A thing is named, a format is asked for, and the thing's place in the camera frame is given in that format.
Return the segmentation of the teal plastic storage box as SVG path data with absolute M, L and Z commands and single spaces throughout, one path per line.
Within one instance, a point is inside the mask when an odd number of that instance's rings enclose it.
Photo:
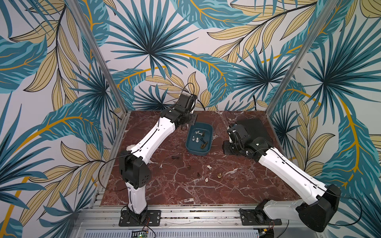
M 195 134 L 196 131 L 200 131 L 201 133 L 204 134 L 204 136 Z M 196 141 L 191 140 L 193 136 L 195 138 L 199 137 L 198 143 L 196 143 Z M 203 138 L 205 142 L 208 142 L 208 145 L 204 149 L 200 148 L 200 146 L 203 144 L 200 138 Z M 197 122 L 195 123 L 194 126 L 191 126 L 189 129 L 187 140 L 186 140 L 186 149 L 192 155 L 206 156 L 211 150 L 212 138 L 213 138 L 212 125 Z

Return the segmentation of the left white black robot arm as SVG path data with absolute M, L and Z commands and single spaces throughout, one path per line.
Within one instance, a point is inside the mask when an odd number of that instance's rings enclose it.
M 158 121 L 148 134 L 121 154 L 119 170 L 128 190 L 128 209 L 137 219 L 143 219 L 147 213 L 145 186 L 151 178 L 148 164 L 152 155 L 179 126 L 195 124 L 196 102 L 196 95 L 181 94 L 175 104 L 161 112 Z

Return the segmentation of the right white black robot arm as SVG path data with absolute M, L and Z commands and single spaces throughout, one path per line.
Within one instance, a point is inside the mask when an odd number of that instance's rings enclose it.
M 225 154 L 253 159 L 270 169 L 300 197 L 294 201 L 263 200 L 255 209 L 258 220 L 286 219 L 302 222 L 315 232 L 323 232 L 338 210 L 341 189 L 315 179 L 287 159 L 264 137 L 250 134 L 244 125 L 231 124 L 224 142 Z

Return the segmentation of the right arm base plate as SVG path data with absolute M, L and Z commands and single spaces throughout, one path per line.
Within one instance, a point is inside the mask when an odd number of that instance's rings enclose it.
M 272 220 L 258 209 L 239 209 L 240 219 L 243 226 L 280 226 L 281 219 Z

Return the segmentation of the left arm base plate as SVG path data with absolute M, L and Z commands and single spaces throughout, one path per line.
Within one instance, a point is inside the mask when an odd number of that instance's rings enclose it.
M 148 225 L 159 227 L 161 221 L 161 210 L 147 210 L 137 215 L 133 211 L 123 210 L 120 215 L 119 227 L 138 227 Z

